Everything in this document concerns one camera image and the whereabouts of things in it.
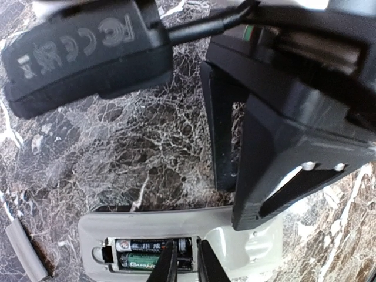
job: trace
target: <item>black plastic device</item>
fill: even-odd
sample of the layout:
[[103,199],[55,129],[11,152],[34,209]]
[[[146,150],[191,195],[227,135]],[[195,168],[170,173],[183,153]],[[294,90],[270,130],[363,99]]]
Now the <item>black plastic device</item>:
[[114,98],[164,83],[173,68],[169,35],[151,0],[65,10],[13,40],[2,59],[6,99],[25,119],[95,93]]

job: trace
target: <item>black battery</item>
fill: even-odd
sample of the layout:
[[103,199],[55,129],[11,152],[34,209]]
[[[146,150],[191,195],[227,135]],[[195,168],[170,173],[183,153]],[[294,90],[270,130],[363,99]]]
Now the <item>black battery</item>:
[[[116,240],[116,251],[120,253],[130,251],[140,251],[144,253],[161,253],[167,244],[169,239],[162,240],[128,240],[118,239]],[[187,252],[187,248],[190,246],[190,240],[188,238],[174,239],[177,243],[178,251],[182,254]]]

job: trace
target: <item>dark marble surface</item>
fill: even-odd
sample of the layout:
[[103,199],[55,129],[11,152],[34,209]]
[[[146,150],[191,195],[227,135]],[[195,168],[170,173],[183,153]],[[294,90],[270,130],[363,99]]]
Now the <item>dark marble surface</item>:
[[[166,24],[200,18],[214,4],[158,2]],[[35,24],[28,0],[0,0],[0,47]],[[39,118],[17,119],[0,96],[0,281],[29,281],[5,235],[19,217],[51,281],[91,281],[77,222],[100,206],[189,209],[232,203],[213,190],[199,79],[208,40],[174,49],[173,81],[115,100],[96,97]],[[0,63],[0,84],[6,76]],[[256,281],[365,281],[376,266],[374,168],[284,213],[284,261]]]

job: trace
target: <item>embossed regulatory symbols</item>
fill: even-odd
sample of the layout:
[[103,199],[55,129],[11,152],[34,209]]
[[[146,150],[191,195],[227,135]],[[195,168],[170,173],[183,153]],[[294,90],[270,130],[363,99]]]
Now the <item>embossed regulatory symbols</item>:
[[[116,18],[104,19],[98,25],[98,31],[105,34],[102,44],[107,48],[117,47],[122,43],[135,40],[132,22],[128,14],[125,14],[124,22]],[[77,34],[82,38],[87,38],[87,45],[79,46],[73,37],[68,35],[61,36],[60,42],[57,43],[62,44],[66,50],[66,54],[63,56],[58,54],[58,47],[55,42],[47,41],[41,45],[35,43],[33,54],[24,54],[24,56],[17,59],[19,67],[23,70],[24,78],[32,79],[39,74],[32,69],[31,55],[34,56],[38,65],[42,67],[40,71],[42,75],[53,72],[58,67],[61,68],[64,64],[62,58],[67,63],[72,63],[76,61],[79,52],[83,52],[86,56],[91,56],[98,44],[95,33],[89,28],[78,28]]]

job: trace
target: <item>aa battery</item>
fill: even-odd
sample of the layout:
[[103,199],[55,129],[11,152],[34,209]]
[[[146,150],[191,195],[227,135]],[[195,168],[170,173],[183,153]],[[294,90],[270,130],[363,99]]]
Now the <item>aa battery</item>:
[[[144,253],[161,253],[167,244],[168,240],[116,240],[116,251],[120,253],[129,251],[141,251]],[[180,253],[187,252],[187,245],[189,245],[189,239],[180,238],[177,240],[177,248]]]
[[[123,253],[120,263],[125,268],[135,270],[153,270],[159,259],[159,254]],[[177,258],[177,269],[183,271],[192,270],[192,259],[186,257]]]

